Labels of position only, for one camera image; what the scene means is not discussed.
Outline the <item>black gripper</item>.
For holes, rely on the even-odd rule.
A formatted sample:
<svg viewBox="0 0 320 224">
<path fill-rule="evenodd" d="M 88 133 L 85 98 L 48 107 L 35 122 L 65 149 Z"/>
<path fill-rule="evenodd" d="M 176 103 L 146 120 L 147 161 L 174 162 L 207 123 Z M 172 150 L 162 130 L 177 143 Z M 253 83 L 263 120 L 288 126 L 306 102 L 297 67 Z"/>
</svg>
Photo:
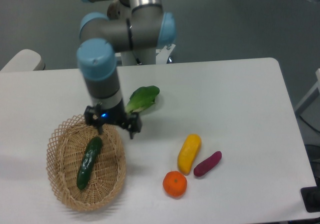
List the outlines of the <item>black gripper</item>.
<svg viewBox="0 0 320 224">
<path fill-rule="evenodd" d="M 131 140 L 141 132 L 142 121 L 138 112 L 126 114 L 123 101 L 109 109 L 103 109 L 102 103 L 95 106 L 88 105 L 84 111 L 85 123 L 97 129 L 99 135 L 103 133 L 103 125 L 114 125 L 127 130 Z"/>
</svg>

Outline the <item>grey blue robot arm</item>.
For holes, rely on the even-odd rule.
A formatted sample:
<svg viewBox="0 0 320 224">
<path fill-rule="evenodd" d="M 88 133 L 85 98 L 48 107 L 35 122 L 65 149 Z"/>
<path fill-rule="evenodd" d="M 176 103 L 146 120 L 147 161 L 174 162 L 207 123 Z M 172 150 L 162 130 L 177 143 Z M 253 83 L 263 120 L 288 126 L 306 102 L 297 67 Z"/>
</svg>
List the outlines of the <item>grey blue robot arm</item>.
<svg viewBox="0 0 320 224">
<path fill-rule="evenodd" d="M 141 61 L 140 51 L 173 44 L 176 23 L 172 13 L 163 11 L 161 0 L 118 1 L 130 9 L 129 16 L 120 13 L 111 20 L 106 14 L 92 12 L 83 17 L 76 58 L 92 101 L 84 111 L 86 124 L 99 133 L 105 124 L 119 126 L 133 136 L 141 131 L 142 122 L 138 113 L 125 112 L 116 53 L 132 52 L 134 60 Z"/>
</svg>

